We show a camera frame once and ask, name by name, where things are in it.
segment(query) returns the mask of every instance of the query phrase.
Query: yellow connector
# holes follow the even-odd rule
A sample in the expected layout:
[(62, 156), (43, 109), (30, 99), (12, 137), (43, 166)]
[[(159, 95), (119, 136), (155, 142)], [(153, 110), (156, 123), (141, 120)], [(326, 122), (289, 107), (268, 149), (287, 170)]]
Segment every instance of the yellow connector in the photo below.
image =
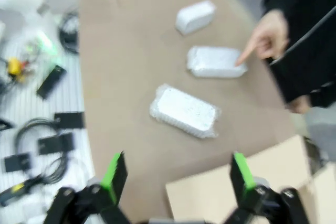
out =
[(22, 74), (22, 63), (15, 58), (11, 58), (8, 61), (8, 74), (12, 77), (18, 77)]

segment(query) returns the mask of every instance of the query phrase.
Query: green light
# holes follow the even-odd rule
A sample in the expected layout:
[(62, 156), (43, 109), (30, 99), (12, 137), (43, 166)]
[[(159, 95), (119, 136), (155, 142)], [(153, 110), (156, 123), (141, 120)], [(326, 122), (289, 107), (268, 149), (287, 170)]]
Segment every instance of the green light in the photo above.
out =
[(48, 38), (48, 36), (40, 31), (38, 33), (38, 40), (39, 40), (39, 45), (41, 46), (41, 49), (45, 52), (47, 52), (50, 55), (57, 55), (57, 48), (53, 44), (53, 42)]
[(106, 172), (104, 178), (100, 182), (102, 188), (108, 190), (110, 192), (110, 196), (114, 203), (118, 202), (116, 193), (114, 192), (114, 188), (112, 187), (112, 181), (114, 179), (115, 171), (117, 170), (118, 166), (118, 159), (120, 158), (121, 154), (116, 153), (110, 163), (108, 171)]
[(34, 52), (34, 48), (33, 48), (33, 46), (27, 46), (27, 51), (28, 51), (29, 53)]
[(245, 185), (245, 191), (244, 193), (253, 190), (257, 184), (254, 180), (254, 176), (252, 175), (247, 162), (246, 162), (246, 158), (242, 153), (235, 153), (234, 154), (235, 157), (235, 161), (238, 165), (238, 168), (240, 170), (240, 173), (242, 175), (242, 178), (244, 180), (244, 185)]

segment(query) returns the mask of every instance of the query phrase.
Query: pointing finger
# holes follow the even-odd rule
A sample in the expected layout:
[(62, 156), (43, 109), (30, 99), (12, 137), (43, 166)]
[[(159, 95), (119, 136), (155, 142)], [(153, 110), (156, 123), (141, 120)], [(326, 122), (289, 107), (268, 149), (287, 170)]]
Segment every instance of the pointing finger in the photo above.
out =
[(255, 37), (252, 36), (251, 39), (248, 41), (244, 51), (241, 53), (238, 60), (236, 61), (236, 66), (239, 66), (240, 64), (242, 64), (250, 56), (250, 54), (254, 51), (256, 46), (257, 46), (257, 43), (255, 40)]

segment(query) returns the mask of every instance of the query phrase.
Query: black electronic device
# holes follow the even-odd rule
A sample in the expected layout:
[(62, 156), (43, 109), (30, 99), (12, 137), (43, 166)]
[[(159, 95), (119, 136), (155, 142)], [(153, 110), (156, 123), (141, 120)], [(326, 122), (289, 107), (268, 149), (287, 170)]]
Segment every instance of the black electronic device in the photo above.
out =
[(4, 119), (0, 119), (0, 131), (5, 131), (14, 128), (15, 125)]
[(85, 128), (84, 112), (55, 113), (54, 120), (60, 129)]
[(56, 87), (56, 85), (60, 82), (63, 76), (66, 74), (66, 70), (59, 65), (56, 65), (47, 78), (44, 80), (42, 85), (36, 91), (36, 93), (42, 98), (47, 99)]
[(59, 136), (49, 136), (37, 140), (38, 153), (47, 155), (57, 152), (70, 152), (75, 149), (72, 132), (64, 133)]
[(29, 194), (34, 186), (41, 183), (41, 180), (42, 178), (37, 176), (4, 190), (0, 193), (0, 206), (6, 207), (10, 203), (19, 200), (22, 196)]
[(21, 153), (5, 157), (4, 162), (7, 173), (16, 172), (18, 170), (28, 170), (32, 167), (29, 153)]

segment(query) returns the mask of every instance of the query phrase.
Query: white package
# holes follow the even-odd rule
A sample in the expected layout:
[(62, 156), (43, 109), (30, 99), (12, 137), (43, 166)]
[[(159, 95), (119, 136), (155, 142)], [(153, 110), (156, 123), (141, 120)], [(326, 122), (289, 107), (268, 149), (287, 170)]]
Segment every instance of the white package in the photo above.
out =
[(176, 29), (181, 34), (187, 35), (199, 30), (214, 19), (216, 6), (209, 0), (185, 7), (176, 17)]
[(187, 55), (187, 69), (194, 76), (237, 78), (247, 71), (246, 64), (235, 66), (240, 51), (226, 47), (193, 47)]
[(218, 136), (214, 123), (220, 109), (167, 84), (156, 90), (150, 115), (199, 138)]

